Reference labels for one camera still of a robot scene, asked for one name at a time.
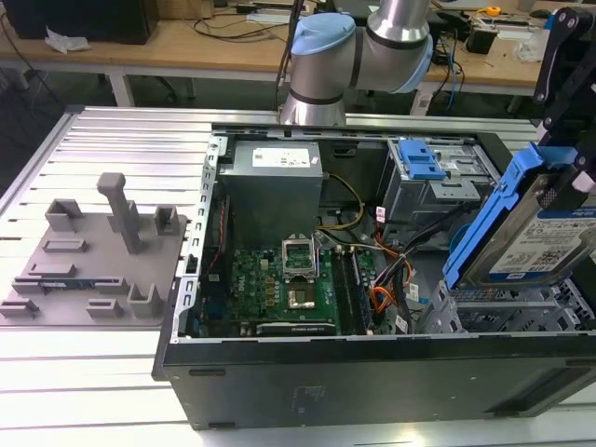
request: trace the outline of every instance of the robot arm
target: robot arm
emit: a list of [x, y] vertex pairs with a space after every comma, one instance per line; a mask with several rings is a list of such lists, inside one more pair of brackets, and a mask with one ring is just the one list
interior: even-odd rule
[[432, 57], [429, 3], [383, 0], [366, 28], [335, 13], [302, 19], [291, 48], [291, 91], [281, 123], [343, 126], [347, 88], [391, 93], [415, 89]]

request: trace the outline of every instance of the power supply label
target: power supply label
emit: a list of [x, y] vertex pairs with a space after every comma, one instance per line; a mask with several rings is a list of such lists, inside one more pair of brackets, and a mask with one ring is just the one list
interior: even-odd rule
[[595, 238], [596, 207], [540, 211], [491, 268], [489, 278], [543, 277], [573, 252], [593, 246]]
[[255, 168], [310, 168], [310, 157], [308, 149], [257, 147], [252, 151], [252, 165]]

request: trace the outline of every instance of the yellow wire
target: yellow wire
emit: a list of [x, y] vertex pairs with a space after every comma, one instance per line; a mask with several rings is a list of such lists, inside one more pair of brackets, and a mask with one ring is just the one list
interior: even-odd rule
[[321, 226], [318, 226], [317, 229], [318, 230], [345, 230], [346, 228], [350, 228], [353, 225], [359, 224], [360, 221], [362, 220], [362, 218], [364, 217], [364, 203], [362, 202], [362, 199], [360, 198], [360, 196], [358, 195], [356, 190], [348, 182], [346, 182], [344, 179], [342, 179], [339, 175], [330, 173], [329, 176], [333, 177], [334, 179], [339, 180], [341, 183], [344, 184], [344, 186], [347, 189], [350, 190], [350, 192], [354, 195], [354, 197], [358, 201], [360, 210], [358, 212], [358, 215], [356, 216], [356, 219], [354, 219], [354, 221], [352, 221], [350, 223], [344, 223], [341, 225], [321, 225]]

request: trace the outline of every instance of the blue clamp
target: blue clamp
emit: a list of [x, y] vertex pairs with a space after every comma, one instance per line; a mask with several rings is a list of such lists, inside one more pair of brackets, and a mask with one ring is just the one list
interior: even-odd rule
[[401, 140], [399, 155], [413, 180], [444, 180], [447, 173], [437, 163], [437, 156], [421, 140]]

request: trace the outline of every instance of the motherboard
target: motherboard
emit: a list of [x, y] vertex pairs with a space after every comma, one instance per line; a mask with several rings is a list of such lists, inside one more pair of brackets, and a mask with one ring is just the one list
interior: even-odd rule
[[240, 337], [390, 333], [386, 321], [373, 321], [370, 251], [288, 247], [235, 250], [228, 297], [207, 297], [203, 326], [221, 333], [227, 325]]

